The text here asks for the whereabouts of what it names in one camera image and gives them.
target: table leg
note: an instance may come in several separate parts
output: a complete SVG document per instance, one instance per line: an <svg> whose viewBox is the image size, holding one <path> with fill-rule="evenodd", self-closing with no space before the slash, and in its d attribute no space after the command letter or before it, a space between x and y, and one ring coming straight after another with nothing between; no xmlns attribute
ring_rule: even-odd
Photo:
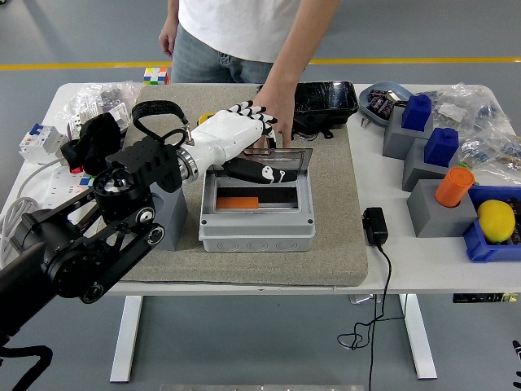
<svg viewBox="0 0 521 391"><path fill-rule="evenodd" d="M405 326L409 336L410 348L413 351L414 365L419 379L437 379L434 361L432 360L431 346L427 339L425 325L418 298L414 294L400 295L401 309L405 308L407 296L407 310L405 314Z"/></svg>
<svg viewBox="0 0 521 391"><path fill-rule="evenodd" d="M112 363L111 383L128 383L138 336L139 315L143 296L127 296L121 316L120 333Z"/></svg>

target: white table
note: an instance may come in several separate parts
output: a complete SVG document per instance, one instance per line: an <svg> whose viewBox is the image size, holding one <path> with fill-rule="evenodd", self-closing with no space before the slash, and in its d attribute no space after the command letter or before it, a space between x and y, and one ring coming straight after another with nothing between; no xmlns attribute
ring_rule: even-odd
<svg viewBox="0 0 521 391"><path fill-rule="evenodd" d="M67 122L57 120L57 113L80 89L82 84L61 86L42 122L54 125L65 133ZM355 85L360 94L370 85ZM404 86L413 93L436 90L442 86ZM491 262L475 264L466 257L463 238L419 239L409 217L406 200L408 192L401 190L403 160L382 157L383 128L370 125L361 128L359 112L348 120L348 135L352 162L357 180L361 213L369 207L381 207L385 214L389 238L384 250L392 261L392 278L387 293L400 294L403 302L409 294L407 316L409 339L418 378L436 378L427 334L422 323L416 293L477 293L520 292L521 262ZM9 205L16 189L36 166L24 164L8 198ZM41 173L24 194L45 194L49 172ZM486 178L479 179L481 184ZM368 275L357 287L298 288L270 286L238 286L221 284L175 284L119 282L109 295L127 296L116 348L111 381L128 381L134 342L138 330L139 311L143 296L166 295L259 295L259 294L369 294L381 293L387 278L387 263L376 248L367 247Z"/></svg>

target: human hand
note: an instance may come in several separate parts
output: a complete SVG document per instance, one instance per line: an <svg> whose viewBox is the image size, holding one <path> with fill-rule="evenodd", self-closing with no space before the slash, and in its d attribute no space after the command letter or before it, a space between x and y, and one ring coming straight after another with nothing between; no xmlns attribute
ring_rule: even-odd
<svg viewBox="0 0 521 391"><path fill-rule="evenodd" d="M172 58L173 45L176 41L177 25L178 22L174 18L167 17L159 36L163 53L165 53L170 58Z"/></svg>
<svg viewBox="0 0 521 391"><path fill-rule="evenodd" d="M279 85L266 82L253 99L254 106L266 108L266 114L277 118L273 124L275 133L282 134L282 147L291 147L291 130L295 111L295 88L279 88ZM264 148L265 140L261 138L253 144L254 148Z"/></svg>

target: blue container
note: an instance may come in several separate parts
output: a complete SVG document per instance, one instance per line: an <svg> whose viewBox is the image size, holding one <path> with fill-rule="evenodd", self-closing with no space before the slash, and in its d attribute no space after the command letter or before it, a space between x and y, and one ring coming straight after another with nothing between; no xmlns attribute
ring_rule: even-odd
<svg viewBox="0 0 521 391"><path fill-rule="evenodd" d="M486 200L506 201L509 198L521 200L521 187L508 186L473 186L469 189L474 207ZM466 243L466 255L473 262L521 261L521 245L489 244L476 219L463 233Z"/></svg>

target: gray floor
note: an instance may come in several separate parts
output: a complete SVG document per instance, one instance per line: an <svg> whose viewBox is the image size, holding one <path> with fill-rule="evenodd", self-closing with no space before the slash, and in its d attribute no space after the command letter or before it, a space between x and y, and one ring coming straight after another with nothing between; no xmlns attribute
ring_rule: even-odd
<svg viewBox="0 0 521 391"><path fill-rule="evenodd" d="M0 65L162 61L157 35L164 0L7 0L0 6ZM342 3L317 58L519 56L517 0L350 0ZM512 119L519 114L519 63L314 65L303 81L483 84ZM67 82L138 81L140 68L0 71L0 202L22 159L23 134L41 121ZM419 297L438 380L416 380L402 321L376 329L374 390L514 389L521 363L518 304L454 305L449 295ZM49 345L50 368L33 389L157 390L162 384L363 384L369 350L347 351L336 336L367 321L372 308L344 296L148 297L130 384L109 384L124 299L95 305L56 299L10 346ZM387 314L399 314L390 297ZM10 389L32 359L6 360Z"/></svg>

